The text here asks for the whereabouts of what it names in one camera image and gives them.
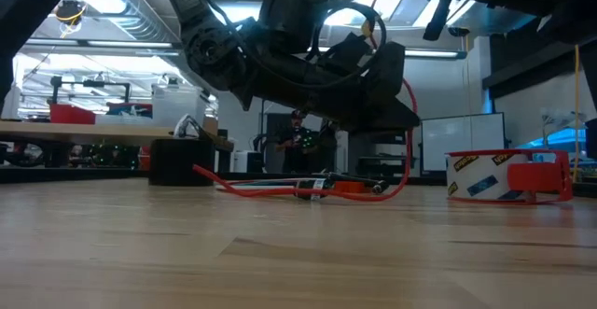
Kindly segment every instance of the person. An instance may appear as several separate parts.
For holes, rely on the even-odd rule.
[[[285,153],[282,172],[284,174],[307,174],[309,173],[309,156],[311,149],[305,148],[302,143],[303,137],[309,132],[302,126],[304,116],[295,110],[290,116],[290,126],[281,129],[278,136],[276,151]]]

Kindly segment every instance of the red tape dispenser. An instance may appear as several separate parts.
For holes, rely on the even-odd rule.
[[[534,155],[552,158],[534,162]],[[450,200],[485,204],[549,204],[572,200],[568,153],[561,150],[481,150],[449,153]],[[558,197],[551,198],[553,193]]]

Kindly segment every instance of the black motor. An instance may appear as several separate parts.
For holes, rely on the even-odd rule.
[[[263,0],[259,23],[270,31],[271,47],[300,53],[311,45],[318,23],[326,15],[327,0]]]

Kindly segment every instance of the robotic arm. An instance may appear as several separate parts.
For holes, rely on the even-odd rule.
[[[213,0],[171,2],[189,66],[216,89],[234,93],[244,109],[257,96],[338,121],[349,132],[419,125],[419,118],[396,99],[405,49],[385,42],[383,23],[370,7],[328,0],[263,0],[258,21],[232,23]],[[344,7],[360,11],[382,29],[378,51],[363,66],[358,63],[369,50],[364,35],[349,35],[324,54],[317,49],[324,20]],[[311,46],[314,51],[307,59],[319,54],[317,63],[295,56]]]

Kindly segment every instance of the wooden floor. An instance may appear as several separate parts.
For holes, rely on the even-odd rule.
[[[0,186],[0,308],[597,308],[597,203]]]

